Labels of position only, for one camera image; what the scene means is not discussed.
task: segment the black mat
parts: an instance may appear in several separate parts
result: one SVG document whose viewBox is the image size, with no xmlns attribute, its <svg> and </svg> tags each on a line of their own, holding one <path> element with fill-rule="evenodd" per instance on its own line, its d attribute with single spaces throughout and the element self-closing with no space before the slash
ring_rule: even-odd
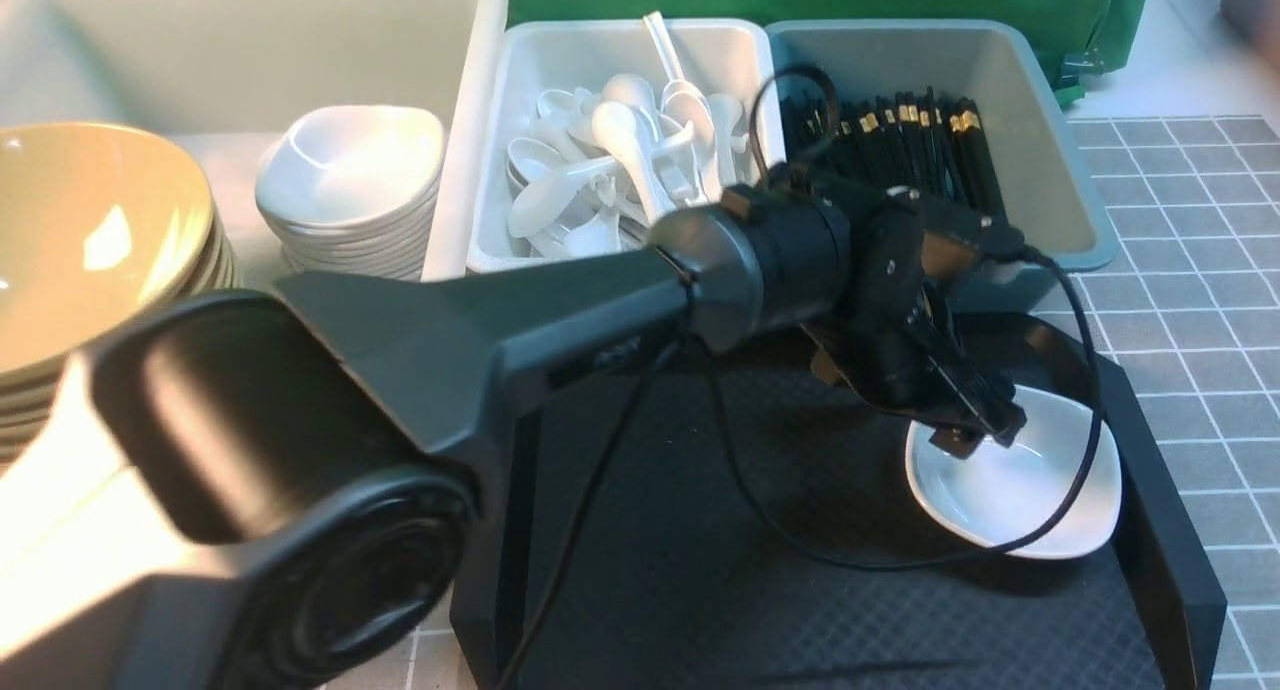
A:
<svg viewBox="0 0 1280 690">
<path fill-rule="evenodd" d="M 1042 371 L 1014 375 L 1055 389 Z M 544 412 L 530 604 L 628 388 L 609 376 Z M 868 559 L 961 547 L 910 498 L 904 422 L 804 366 L 740 367 L 724 388 L 749 481 L 808 543 Z M 1164 687 L 1110 545 L 946 572 L 819 566 L 737 495 L 704 380 L 663 376 L 637 420 L 522 690 Z"/>
</svg>

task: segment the chopsticks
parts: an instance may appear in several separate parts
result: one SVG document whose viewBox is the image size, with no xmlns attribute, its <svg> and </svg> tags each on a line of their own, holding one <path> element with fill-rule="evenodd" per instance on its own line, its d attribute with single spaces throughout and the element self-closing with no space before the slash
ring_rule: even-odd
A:
<svg viewBox="0 0 1280 690">
<path fill-rule="evenodd" d="M 828 122 L 813 96 L 782 102 L 787 152 L 820 138 Z M 841 102 L 827 172 L 879 188 L 911 186 L 989 215 L 1005 216 L 991 143 L 973 99 L 901 92 Z"/>
</svg>

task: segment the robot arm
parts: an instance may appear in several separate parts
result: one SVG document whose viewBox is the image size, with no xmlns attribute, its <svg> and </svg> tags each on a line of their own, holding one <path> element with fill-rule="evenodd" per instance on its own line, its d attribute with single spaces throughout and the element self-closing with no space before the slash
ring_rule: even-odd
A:
<svg viewBox="0 0 1280 690">
<path fill-rule="evenodd" d="M 964 452 L 1021 426 L 947 293 L 1021 237 L 790 172 L 635 253 L 410 284 L 305 274 L 179 303 L 69 358 L 0 479 L 0 690 L 314 687 L 439 600 L 515 421 L 690 334 L 803 324 L 814 367 Z"/>
</svg>

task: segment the yellow bowl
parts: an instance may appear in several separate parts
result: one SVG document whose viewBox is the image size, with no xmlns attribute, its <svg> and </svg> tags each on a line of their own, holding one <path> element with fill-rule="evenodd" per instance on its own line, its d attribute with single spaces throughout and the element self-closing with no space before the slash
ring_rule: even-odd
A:
<svg viewBox="0 0 1280 690">
<path fill-rule="evenodd" d="M 169 140 L 0 129 L 0 393 L 174 294 L 212 218 L 209 181 Z"/>
</svg>

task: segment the gray plastic bin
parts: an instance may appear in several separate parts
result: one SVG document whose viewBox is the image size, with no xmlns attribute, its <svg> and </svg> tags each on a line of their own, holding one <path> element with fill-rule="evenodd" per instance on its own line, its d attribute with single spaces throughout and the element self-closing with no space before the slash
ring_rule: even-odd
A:
<svg viewBox="0 0 1280 690">
<path fill-rule="evenodd" d="M 1098 270 L 1119 252 L 1084 157 L 1018 29 L 988 20 L 787 20 L 765 31 L 774 67 L 813 61 L 845 99 L 919 93 L 928 84 L 948 97 L 974 99 L 1009 220 L 1028 242 L 1069 271 Z M 778 93 L 806 84 L 786 79 Z M 1027 312 L 1055 284 L 1038 268 L 1005 285 L 974 277 L 959 307 Z"/>
</svg>

